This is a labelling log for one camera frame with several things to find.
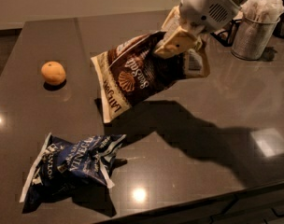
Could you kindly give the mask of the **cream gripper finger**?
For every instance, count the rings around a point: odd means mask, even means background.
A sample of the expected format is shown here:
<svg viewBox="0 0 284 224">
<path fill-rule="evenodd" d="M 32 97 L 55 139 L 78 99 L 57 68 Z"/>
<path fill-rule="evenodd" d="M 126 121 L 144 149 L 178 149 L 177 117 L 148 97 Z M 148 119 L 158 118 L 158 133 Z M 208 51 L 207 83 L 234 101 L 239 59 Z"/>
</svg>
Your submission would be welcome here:
<svg viewBox="0 0 284 224">
<path fill-rule="evenodd" d="M 179 26 L 172 33 L 165 34 L 153 53 L 163 59 L 169 59 L 189 49 L 198 50 L 201 47 L 202 41 L 199 36 L 189 34 L 187 30 Z"/>
<path fill-rule="evenodd" d="M 162 25 L 164 40 L 184 38 L 187 32 L 187 20 L 181 17 L 179 6 L 171 9 Z"/>
</svg>

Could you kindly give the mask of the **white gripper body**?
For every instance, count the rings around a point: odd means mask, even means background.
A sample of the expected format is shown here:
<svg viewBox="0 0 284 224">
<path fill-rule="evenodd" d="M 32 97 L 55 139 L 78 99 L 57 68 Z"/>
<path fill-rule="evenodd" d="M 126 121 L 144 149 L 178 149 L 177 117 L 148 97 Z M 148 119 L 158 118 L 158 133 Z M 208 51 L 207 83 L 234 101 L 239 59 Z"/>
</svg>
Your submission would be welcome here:
<svg viewBox="0 0 284 224">
<path fill-rule="evenodd" d="M 239 5 L 233 0 L 180 0 L 180 18 L 189 25 L 200 25 L 212 33 L 237 15 Z"/>
</svg>

